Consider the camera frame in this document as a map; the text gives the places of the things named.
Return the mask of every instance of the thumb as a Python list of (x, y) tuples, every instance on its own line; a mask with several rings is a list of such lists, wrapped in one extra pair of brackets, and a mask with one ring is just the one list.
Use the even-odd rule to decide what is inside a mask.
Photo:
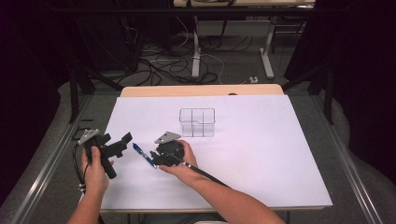
[(91, 148), (91, 153), (92, 153), (92, 166), (97, 166), (100, 165), (100, 151), (98, 147), (92, 147)]
[(168, 166), (165, 166), (165, 165), (160, 165), (159, 166), (159, 168), (160, 168), (160, 170), (162, 170), (162, 171), (164, 171), (164, 172), (166, 172), (166, 173), (168, 173), (168, 174), (171, 174), (171, 168), (170, 167), (168, 167)]

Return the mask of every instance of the clear plastic box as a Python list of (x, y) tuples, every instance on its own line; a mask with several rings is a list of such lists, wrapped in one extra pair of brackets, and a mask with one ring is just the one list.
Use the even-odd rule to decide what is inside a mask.
[(214, 108), (182, 108), (179, 121), (184, 137), (213, 137), (215, 135)]

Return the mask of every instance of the pen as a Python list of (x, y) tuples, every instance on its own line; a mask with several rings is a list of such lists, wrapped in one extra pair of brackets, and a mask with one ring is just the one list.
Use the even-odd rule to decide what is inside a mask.
[(140, 148), (136, 143), (133, 143), (133, 146), (134, 146), (134, 150), (136, 150), (137, 153), (139, 153), (140, 155), (142, 155), (142, 156), (146, 159), (146, 161), (148, 161), (148, 163), (149, 163), (152, 167), (154, 167), (155, 169), (157, 169), (157, 165), (154, 164), (154, 161), (153, 161), (152, 159), (150, 159), (150, 158), (148, 157), (148, 155), (146, 155), (146, 154), (143, 152), (142, 148)]

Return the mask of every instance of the black curtain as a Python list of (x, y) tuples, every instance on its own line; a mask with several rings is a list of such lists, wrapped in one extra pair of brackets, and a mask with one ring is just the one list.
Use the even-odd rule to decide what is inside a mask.
[(0, 203), (12, 191), (50, 126), (67, 69), (35, 1), (0, 7)]
[(347, 6), (344, 16), (309, 20), (285, 77), (294, 80), (330, 59), (334, 98), (350, 124), (350, 150), (396, 184), (396, 4), (322, 0), (316, 5)]

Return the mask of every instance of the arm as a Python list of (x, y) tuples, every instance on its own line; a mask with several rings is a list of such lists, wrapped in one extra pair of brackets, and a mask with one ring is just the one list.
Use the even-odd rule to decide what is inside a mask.
[[(179, 142), (184, 147), (185, 160), (197, 166), (190, 145), (185, 141)], [(160, 166), (160, 169), (175, 175), (184, 184), (197, 191), (230, 224), (283, 223), (276, 213), (255, 198), (208, 180), (183, 164), (176, 167)]]
[(100, 151), (92, 147), (92, 164), (88, 164), (85, 149), (82, 152), (81, 170), (85, 168), (86, 192), (76, 211), (67, 223), (97, 223), (103, 196), (108, 187), (108, 177), (100, 162)]

